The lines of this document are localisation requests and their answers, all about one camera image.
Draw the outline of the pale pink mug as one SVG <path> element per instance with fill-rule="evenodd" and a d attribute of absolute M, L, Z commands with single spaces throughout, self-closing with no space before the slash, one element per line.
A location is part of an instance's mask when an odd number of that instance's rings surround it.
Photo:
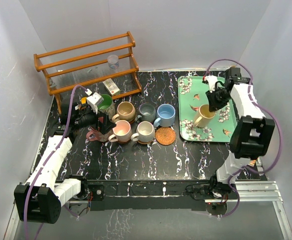
<path fill-rule="evenodd" d="M 127 143 L 131 140 L 132 130 L 128 121 L 117 121 L 116 126 L 112 130 L 113 134 L 108 138 L 110 142 Z"/>

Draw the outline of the orange wooden shelf rack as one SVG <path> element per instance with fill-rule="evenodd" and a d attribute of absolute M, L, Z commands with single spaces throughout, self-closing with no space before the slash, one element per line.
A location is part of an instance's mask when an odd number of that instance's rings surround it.
<path fill-rule="evenodd" d="M 42 72 L 49 95 L 54 96 L 58 113 L 62 113 L 61 94 L 71 91 L 76 85 L 89 86 L 108 78 L 119 80 L 131 75 L 131 84 L 121 82 L 122 92 L 113 99 L 138 94 L 142 91 L 137 78 L 139 66 L 133 54 L 136 46 L 130 31 L 126 33 L 77 44 L 41 54 L 34 54 L 34 66 Z M 119 57 L 119 67 L 108 65 L 109 55 Z"/>

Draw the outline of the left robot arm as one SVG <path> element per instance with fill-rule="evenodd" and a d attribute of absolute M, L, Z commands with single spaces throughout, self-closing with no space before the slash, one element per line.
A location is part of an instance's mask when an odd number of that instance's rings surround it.
<path fill-rule="evenodd" d="M 56 185 L 59 170 L 71 150 L 80 129 L 94 127 L 104 134 L 114 127 L 108 112 L 94 112 L 88 104 L 65 105 L 63 114 L 53 125 L 41 160 L 25 183 L 14 190 L 19 219 L 23 222 L 54 224 L 61 208 L 73 197 L 85 199 L 89 194 L 87 180 L 71 175 Z"/>

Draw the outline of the pink halloween mug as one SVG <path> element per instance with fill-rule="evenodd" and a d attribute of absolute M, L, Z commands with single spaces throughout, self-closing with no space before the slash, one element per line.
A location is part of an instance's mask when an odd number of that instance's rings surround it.
<path fill-rule="evenodd" d="M 86 139 L 90 142 L 99 141 L 99 142 L 107 142 L 109 137 L 113 134 L 113 130 L 111 129 L 105 134 L 102 134 L 100 131 L 94 129 L 93 127 L 88 128 L 88 133 L 86 134 Z"/>

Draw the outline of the white cream mug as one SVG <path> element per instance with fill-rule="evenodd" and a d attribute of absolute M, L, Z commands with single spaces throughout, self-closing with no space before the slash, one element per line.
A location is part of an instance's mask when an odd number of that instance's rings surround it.
<path fill-rule="evenodd" d="M 148 121 L 142 121 L 136 128 L 136 133 L 131 136 L 134 142 L 140 141 L 142 143 L 151 142 L 155 138 L 154 126 Z"/>

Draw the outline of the blue mug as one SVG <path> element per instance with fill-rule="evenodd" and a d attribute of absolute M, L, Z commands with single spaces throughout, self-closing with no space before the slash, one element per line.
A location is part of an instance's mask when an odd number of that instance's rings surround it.
<path fill-rule="evenodd" d="M 154 128 L 171 127 L 175 121 L 176 111 L 170 104 L 162 104 L 158 107 L 156 119 L 154 120 Z"/>

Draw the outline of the yellow mug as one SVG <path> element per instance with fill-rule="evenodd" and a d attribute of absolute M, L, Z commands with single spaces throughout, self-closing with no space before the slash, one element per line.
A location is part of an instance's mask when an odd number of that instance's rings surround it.
<path fill-rule="evenodd" d="M 197 128 L 204 128 L 208 125 L 208 123 L 215 117 L 216 112 L 209 112 L 209 105 L 203 104 L 197 110 L 193 126 Z"/>

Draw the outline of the woven rattan coaster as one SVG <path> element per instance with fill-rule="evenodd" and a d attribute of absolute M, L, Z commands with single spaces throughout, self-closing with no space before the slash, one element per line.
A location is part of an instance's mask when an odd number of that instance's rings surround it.
<path fill-rule="evenodd" d="M 159 144 L 168 146 L 175 141 L 176 133 L 170 127 L 161 127 L 156 130 L 155 138 Z"/>
<path fill-rule="evenodd" d="M 152 143 L 154 140 L 151 140 L 151 141 L 148 141 L 148 142 L 143 142 L 143 141 L 137 141 L 137 143 L 139 143 L 139 144 L 142 144 L 142 145 L 147 145 L 147 144 L 150 144 L 150 143 Z"/>

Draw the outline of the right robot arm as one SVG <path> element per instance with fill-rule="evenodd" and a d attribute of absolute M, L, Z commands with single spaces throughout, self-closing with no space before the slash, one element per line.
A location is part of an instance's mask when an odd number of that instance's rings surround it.
<path fill-rule="evenodd" d="M 209 86 L 206 92 L 209 110 L 220 110 L 232 100 L 240 118 L 230 138 L 229 156 L 210 178 L 206 189 L 216 199 L 231 193 L 236 177 L 250 161 L 267 153 L 275 129 L 275 121 L 266 118 L 256 106 L 251 80 L 243 77 L 238 67 L 228 68 L 224 81 L 213 75 L 203 77 Z"/>

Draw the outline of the grey mug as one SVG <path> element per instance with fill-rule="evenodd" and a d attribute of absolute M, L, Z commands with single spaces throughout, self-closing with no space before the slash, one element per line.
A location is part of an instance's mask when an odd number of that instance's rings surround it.
<path fill-rule="evenodd" d="M 153 123 L 156 119 L 156 109 L 150 103 L 143 103 L 138 107 L 138 114 L 135 118 L 137 123 L 140 122 L 150 122 Z"/>

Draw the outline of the green inside mug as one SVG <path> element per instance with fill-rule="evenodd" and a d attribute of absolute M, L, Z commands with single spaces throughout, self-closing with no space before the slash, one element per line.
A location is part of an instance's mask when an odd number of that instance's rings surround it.
<path fill-rule="evenodd" d="M 101 97 L 103 98 L 103 101 L 97 106 L 98 110 L 108 115 L 108 118 L 112 120 L 116 114 L 113 99 L 108 94 L 101 94 Z"/>

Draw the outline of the green floral tray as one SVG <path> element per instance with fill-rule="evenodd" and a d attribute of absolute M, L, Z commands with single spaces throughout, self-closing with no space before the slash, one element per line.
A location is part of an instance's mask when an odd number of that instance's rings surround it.
<path fill-rule="evenodd" d="M 199 109 L 208 104 L 209 89 L 201 76 L 178 78 L 181 137 L 186 141 L 229 143 L 237 125 L 234 104 L 230 100 L 211 119 L 200 116 Z"/>

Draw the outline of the brown stoneware mug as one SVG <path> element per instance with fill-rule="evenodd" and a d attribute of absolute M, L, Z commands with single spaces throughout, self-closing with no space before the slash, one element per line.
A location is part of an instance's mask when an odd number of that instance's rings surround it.
<path fill-rule="evenodd" d="M 117 114 L 115 114 L 111 120 L 113 123 L 115 123 L 119 120 L 133 122 L 133 121 L 135 121 L 135 117 L 136 117 L 135 106 L 128 101 L 123 101 L 118 105 Z"/>

